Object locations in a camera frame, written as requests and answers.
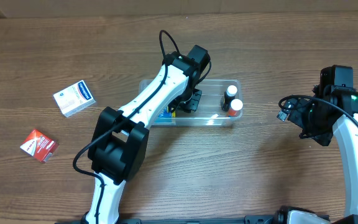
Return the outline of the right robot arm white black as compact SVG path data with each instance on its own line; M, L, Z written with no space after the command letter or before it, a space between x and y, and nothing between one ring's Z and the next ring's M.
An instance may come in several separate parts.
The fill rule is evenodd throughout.
M329 85L314 89L314 96L290 95L278 105L278 119L299 126L301 139L310 138L322 146L336 139L341 154L346 205L340 223L358 223L358 92Z

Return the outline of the clear plastic container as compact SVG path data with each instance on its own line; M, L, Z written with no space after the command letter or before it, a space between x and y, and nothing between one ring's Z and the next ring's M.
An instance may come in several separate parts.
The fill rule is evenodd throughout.
M191 113L176 110L176 125L171 126L230 126L240 119L242 110L238 116L229 117L221 108L221 98L229 85L237 87L236 98L242 101L242 87L238 80L205 79L196 87L202 91L197 110Z

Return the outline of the white Hansaplast plaster box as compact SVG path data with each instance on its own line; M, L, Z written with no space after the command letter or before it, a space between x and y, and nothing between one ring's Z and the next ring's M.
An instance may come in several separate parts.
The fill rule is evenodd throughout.
M84 80L53 94L53 98L66 118L96 103Z

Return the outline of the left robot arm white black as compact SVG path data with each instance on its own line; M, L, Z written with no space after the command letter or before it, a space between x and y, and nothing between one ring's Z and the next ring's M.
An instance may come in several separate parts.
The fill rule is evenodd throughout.
M74 170L95 180L91 208L80 223L117 223L124 186L144 161L150 126L163 110L196 111L196 86L210 68L207 50L198 45L187 55L164 54L158 75L137 97L118 110L102 110L91 142L73 160Z

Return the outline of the dark bottle white cap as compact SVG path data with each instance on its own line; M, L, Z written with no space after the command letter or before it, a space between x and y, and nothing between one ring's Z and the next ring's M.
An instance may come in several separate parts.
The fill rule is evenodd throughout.
M235 99L237 94L237 87L229 85L221 98L221 108L223 111L228 111L231 101Z

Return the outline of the orange bottle white cap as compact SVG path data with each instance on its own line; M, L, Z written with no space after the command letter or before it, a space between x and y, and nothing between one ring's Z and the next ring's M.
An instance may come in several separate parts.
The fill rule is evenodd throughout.
M230 102L227 115L229 117L238 116L243 108L244 104L240 99L234 99Z

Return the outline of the blue yellow VapoDrops box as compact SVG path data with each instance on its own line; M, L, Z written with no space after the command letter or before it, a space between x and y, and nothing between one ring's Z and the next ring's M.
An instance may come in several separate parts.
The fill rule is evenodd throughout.
M171 107L167 106L158 115L157 119L154 122L154 125L156 125L156 126L176 125L175 118L176 118L176 111L171 111Z

